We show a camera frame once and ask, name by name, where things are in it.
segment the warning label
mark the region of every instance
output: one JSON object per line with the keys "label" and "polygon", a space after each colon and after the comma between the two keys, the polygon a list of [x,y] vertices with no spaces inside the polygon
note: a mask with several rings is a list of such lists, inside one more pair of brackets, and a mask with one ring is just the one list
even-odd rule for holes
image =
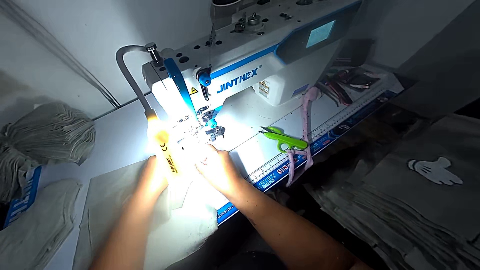
{"label": "warning label", "polygon": [[198,93],[198,90],[192,87],[192,89],[190,90],[190,95],[193,95],[195,93]]}
{"label": "warning label", "polygon": [[270,89],[270,84],[268,83],[268,81],[263,80],[258,83],[258,92],[260,92],[262,96],[268,98],[269,89]]}

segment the measuring tape ruler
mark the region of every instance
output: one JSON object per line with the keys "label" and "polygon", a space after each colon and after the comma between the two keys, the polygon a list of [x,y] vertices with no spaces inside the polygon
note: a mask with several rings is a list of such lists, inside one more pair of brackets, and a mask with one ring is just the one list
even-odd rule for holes
{"label": "measuring tape ruler", "polygon": [[[313,141],[313,143],[310,144],[312,156],[318,154],[322,149],[333,143],[387,101],[395,97],[398,93],[389,90],[395,83],[398,83],[396,79],[393,83],[384,83],[379,85],[377,89],[370,89],[370,93],[363,95],[353,104],[312,130],[309,133]],[[296,169],[307,162],[307,157],[295,155],[294,161]],[[279,183],[283,178],[287,177],[289,169],[290,163],[288,155],[279,153],[245,177],[245,180],[250,182],[258,190],[265,192]],[[232,203],[228,202],[217,211],[218,225],[225,222],[237,212],[238,209],[232,205]]]}

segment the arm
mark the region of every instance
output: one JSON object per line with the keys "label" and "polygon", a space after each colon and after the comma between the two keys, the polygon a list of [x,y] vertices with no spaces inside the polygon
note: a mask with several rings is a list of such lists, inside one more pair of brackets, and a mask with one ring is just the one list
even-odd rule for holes
{"label": "arm", "polygon": [[158,196],[167,187],[158,174],[156,157],[150,157],[137,189],[125,206],[118,225],[94,260],[90,270],[141,270],[150,221]]}
{"label": "arm", "polygon": [[245,181],[228,152],[208,146],[199,172],[252,223],[289,269],[370,269],[324,231]]}

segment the hand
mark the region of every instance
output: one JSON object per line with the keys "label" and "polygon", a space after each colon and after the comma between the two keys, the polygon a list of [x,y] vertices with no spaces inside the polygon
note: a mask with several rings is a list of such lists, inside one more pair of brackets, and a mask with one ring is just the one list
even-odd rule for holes
{"label": "hand", "polygon": [[202,148],[202,157],[195,164],[197,170],[214,188],[228,197],[237,183],[243,180],[230,155],[208,144]]}
{"label": "hand", "polygon": [[138,180],[137,193],[141,193],[145,199],[156,201],[158,196],[168,186],[167,179],[161,173],[161,166],[157,164],[156,156],[148,158],[140,179]]}

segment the sewing machine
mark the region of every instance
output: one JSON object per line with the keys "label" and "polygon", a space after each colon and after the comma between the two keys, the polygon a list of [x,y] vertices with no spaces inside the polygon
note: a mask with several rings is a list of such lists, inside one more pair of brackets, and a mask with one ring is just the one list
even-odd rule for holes
{"label": "sewing machine", "polygon": [[224,136],[226,124],[215,117],[229,97],[252,87],[268,109],[313,86],[360,4],[283,0],[253,5],[234,14],[232,24],[212,27],[209,36],[178,50],[159,52],[148,44],[152,61],[142,72],[177,133],[215,141]]}

